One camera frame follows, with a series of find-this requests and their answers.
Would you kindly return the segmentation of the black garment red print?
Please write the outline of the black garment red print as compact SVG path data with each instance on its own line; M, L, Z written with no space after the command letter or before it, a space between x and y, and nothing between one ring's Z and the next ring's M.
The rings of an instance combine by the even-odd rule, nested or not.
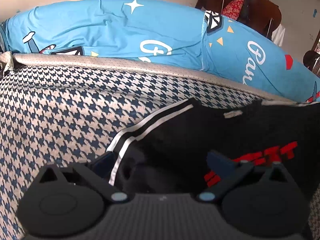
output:
M257 166L281 162L306 197L319 186L319 103L258 100L217 109L188 99L118 132L108 182L126 193L193 193L220 183L207 164L218 152Z

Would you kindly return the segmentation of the houndstooth mattress cover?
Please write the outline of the houndstooth mattress cover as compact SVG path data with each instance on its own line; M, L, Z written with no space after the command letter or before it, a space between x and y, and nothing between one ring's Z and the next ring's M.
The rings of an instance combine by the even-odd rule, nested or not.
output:
M1 239L24 236L18 201L40 167L90 161L125 127L196 98L234 108L277 96L210 74L129 60L5 53L1 66Z

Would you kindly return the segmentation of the white cloth on chair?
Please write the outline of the white cloth on chair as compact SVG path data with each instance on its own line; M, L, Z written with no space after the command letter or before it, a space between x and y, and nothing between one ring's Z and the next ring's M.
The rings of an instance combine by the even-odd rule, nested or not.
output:
M283 40L284 40L284 36L285 36L285 27L280 24L276 30L273 31L272 33L272 42L281 47L283 45Z

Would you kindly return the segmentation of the blue cartoon print bedsheet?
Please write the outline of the blue cartoon print bedsheet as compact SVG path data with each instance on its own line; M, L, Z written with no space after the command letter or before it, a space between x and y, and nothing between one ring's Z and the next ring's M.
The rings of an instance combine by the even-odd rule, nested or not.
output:
M319 78L250 27L211 10L158 0L81 0L1 23L1 51L132 59L207 72L296 102Z

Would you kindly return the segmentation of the brown wooden chair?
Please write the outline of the brown wooden chair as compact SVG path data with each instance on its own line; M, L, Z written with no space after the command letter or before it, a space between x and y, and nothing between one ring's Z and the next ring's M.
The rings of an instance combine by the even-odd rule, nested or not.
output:
M237 21L271 40L281 23L281 12L270 0L245 0Z

